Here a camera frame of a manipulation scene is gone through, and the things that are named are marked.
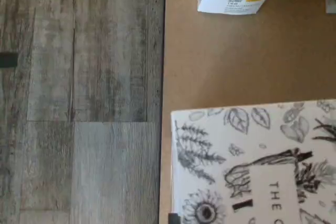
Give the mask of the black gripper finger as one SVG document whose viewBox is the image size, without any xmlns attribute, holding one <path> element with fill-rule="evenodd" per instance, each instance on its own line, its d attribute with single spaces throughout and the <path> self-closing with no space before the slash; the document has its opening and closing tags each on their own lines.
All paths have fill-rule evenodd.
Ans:
<svg viewBox="0 0 336 224">
<path fill-rule="evenodd" d="M 177 213 L 168 213 L 168 224 L 181 224 L 181 217 Z"/>
</svg>

